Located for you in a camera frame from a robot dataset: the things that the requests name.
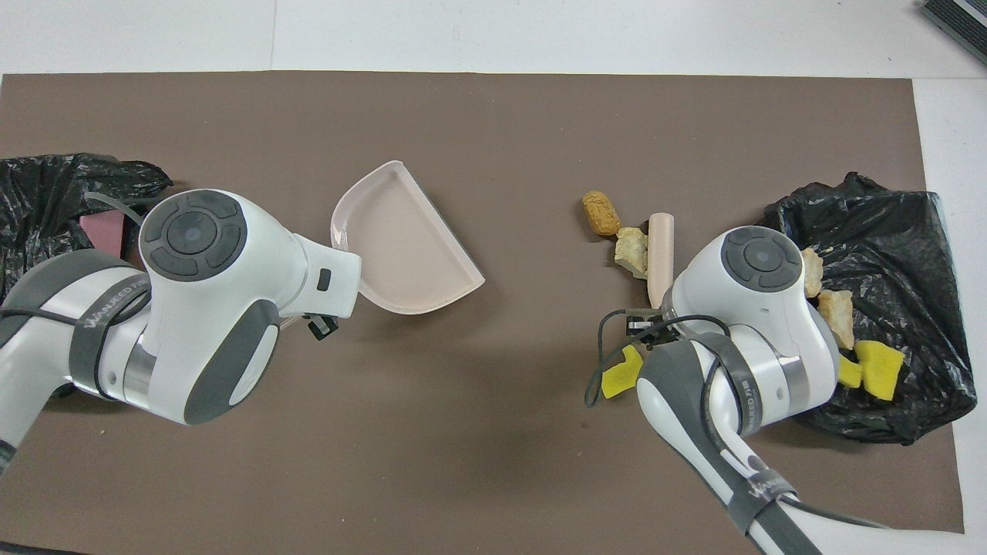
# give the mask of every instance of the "yellow sponge piece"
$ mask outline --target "yellow sponge piece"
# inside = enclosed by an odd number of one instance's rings
[[[638,373],[644,361],[641,354],[633,345],[624,347],[621,352],[624,354],[624,361],[617,363],[603,372],[603,396],[607,399],[631,389],[638,383]]]
[[[859,364],[840,355],[840,375],[837,378],[840,383],[847,387],[860,387],[863,375],[864,369]]]
[[[864,389],[878,399],[894,398],[894,386],[905,354],[879,341],[857,341],[854,353],[863,369]]]

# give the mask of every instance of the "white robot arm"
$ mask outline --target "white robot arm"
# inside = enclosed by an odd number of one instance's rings
[[[982,553],[962,534],[893,530],[803,504],[743,440],[826,402],[836,387],[832,334],[802,293],[795,244],[774,230],[728,231],[679,276],[662,306],[682,340],[656,347],[638,398],[658,434],[703,478],[765,553]]]
[[[170,197],[140,232],[147,274],[99,251],[52,258],[0,309],[0,472],[67,382],[193,425],[246,398],[281,318],[324,337],[350,315],[360,258],[291,233],[249,200]]]

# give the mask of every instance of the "white plastic tray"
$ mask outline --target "white plastic tray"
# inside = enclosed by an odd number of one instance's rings
[[[385,310],[430,312],[485,281],[402,162],[351,187],[330,225],[333,247],[363,259],[360,293]]]

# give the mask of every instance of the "white floor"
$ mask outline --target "white floor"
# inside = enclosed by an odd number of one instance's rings
[[[987,66],[913,0],[0,0],[0,75],[268,69],[914,79],[987,384]],[[987,542],[987,409],[954,431],[967,534]]]

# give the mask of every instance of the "brown table surface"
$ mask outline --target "brown table surface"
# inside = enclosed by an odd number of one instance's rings
[[[323,243],[342,193],[403,160],[487,277],[421,316],[360,298],[321,343],[288,328],[249,401],[199,427],[50,402],[0,481],[0,537],[99,554],[755,552],[633,394],[582,406],[597,321],[646,301],[579,199],[674,214],[680,271],[806,183],[925,187],[903,80],[4,76],[0,156],[78,151]],[[961,530],[949,428],[901,447],[780,423],[752,443],[808,503]]]

